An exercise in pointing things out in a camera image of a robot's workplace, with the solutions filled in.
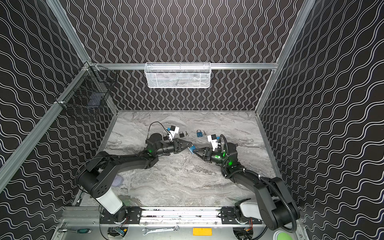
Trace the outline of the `blue padlock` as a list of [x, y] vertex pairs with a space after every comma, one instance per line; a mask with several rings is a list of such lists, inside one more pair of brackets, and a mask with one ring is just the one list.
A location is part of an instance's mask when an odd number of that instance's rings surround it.
[[201, 130], [197, 130], [197, 137], [198, 138], [202, 138], [203, 136], [206, 136], [206, 132], [205, 131], [201, 131]]
[[195, 146], [191, 146], [191, 147], [189, 147], [189, 151], [190, 151], [192, 154], [195, 154], [195, 152], [196, 152], [196, 147], [195, 147]]

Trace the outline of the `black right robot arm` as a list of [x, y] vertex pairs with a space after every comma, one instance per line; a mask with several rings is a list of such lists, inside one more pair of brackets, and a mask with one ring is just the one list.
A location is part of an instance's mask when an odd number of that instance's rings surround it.
[[238, 160], [237, 144], [223, 144], [221, 150], [213, 148], [190, 147], [190, 152], [201, 160], [215, 163], [221, 168], [225, 179], [240, 184], [254, 193], [256, 207], [246, 210], [244, 204], [249, 199], [241, 200], [235, 204], [235, 219], [245, 222], [246, 219], [262, 220], [270, 230], [281, 228], [287, 232], [295, 233], [297, 220], [300, 218], [299, 209], [285, 186], [282, 179], [262, 177], [258, 173], [247, 169]]

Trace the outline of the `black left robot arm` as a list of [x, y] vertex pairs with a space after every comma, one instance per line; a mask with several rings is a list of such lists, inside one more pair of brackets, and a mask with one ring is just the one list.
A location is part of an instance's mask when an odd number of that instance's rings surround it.
[[115, 177], [126, 171], [149, 169], [160, 157], [178, 154], [193, 146], [192, 142], [183, 139], [165, 141], [158, 133], [148, 137], [146, 144], [144, 150], [133, 155], [110, 155], [107, 152], [100, 152], [76, 177], [77, 184], [119, 222], [126, 214], [125, 205], [112, 190]]

